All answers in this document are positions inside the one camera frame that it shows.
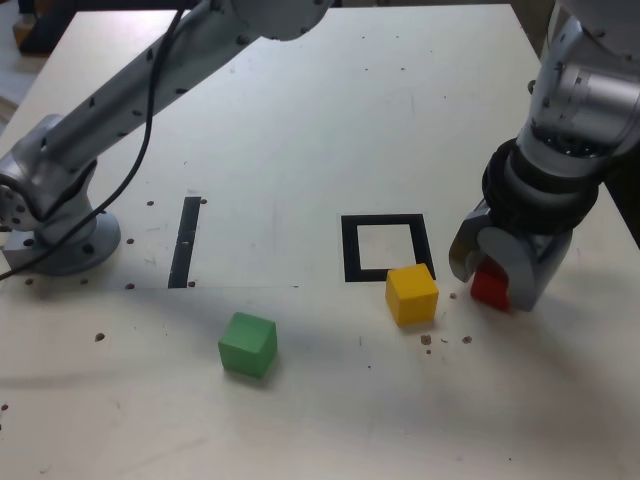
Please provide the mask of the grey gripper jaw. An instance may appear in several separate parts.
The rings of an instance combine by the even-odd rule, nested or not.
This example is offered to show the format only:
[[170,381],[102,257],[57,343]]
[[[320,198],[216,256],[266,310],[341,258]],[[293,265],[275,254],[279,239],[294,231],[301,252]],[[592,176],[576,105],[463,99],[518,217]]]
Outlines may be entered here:
[[458,280],[470,280],[474,275],[485,257],[478,235],[492,226],[490,207],[482,200],[461,223],[449,250],[449,266]]
[[477,239],[481,251],[506,273],[512,307],[530,312],[564,260],[572,236],[572,231],[534,235],[487,227]]

